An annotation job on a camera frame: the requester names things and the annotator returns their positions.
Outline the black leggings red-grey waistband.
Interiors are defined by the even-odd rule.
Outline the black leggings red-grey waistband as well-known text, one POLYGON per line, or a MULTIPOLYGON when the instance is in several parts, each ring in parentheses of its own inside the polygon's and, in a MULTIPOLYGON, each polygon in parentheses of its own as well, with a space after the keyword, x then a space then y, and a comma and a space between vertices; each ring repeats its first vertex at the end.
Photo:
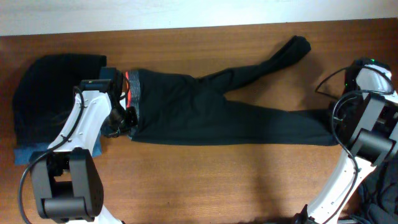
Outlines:
POLYGON ((127 105, 136 109, 133 141, 183 146, 305 144, 333 146, 328 110, 284 111, 229 101, 225 94, 299 62, 311 49, 292 37, 270 59, 195 78, 136 69, 126 72, 127 105))

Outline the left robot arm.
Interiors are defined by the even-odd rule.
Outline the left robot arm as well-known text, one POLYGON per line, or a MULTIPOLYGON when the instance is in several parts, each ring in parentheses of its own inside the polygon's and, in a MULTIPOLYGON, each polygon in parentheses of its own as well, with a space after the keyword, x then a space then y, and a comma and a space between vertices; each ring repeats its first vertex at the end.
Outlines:
POLYGON ((32 180, 40 218, 55 223, 119 223, 104 206, 104 189, 93 161, 100 133, 117 138, 137 124, 126 105, 129 82, 115 68, 74 88, 73 109, 45 152, 35 152, 24 171, 32 180))

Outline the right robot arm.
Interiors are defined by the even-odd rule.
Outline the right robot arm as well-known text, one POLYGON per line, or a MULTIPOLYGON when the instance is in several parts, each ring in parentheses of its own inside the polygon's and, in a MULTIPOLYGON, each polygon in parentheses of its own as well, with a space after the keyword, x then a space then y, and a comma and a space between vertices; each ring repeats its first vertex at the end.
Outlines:
POLYGON ((345 72, 330 126, 342 152, 326 185, 292 223, 341 223, 339 215, 361 182, 397 154, 397 92, 388 65, 360 58, 345 72))

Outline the folded black garment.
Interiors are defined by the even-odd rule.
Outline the folded black garment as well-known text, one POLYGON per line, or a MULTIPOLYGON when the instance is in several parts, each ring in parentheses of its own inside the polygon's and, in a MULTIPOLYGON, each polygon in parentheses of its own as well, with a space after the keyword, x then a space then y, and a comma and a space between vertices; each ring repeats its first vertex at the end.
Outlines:
POLYGON ((17 145, 52 142, 74 103, 73 87, 99 77, 105 55, 57 54, 37 59, 12 99, 17 145))

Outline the black shirt with logo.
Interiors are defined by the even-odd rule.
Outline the black shirt with logo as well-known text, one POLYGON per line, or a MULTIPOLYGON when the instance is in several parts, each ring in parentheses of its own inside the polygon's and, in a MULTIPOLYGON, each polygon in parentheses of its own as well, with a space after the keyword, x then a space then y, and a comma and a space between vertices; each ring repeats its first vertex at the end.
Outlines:
POLYGON ((361 224, 397 224, 397 156, 382 163, 358 187, 359 212, 351 217, 361 224))

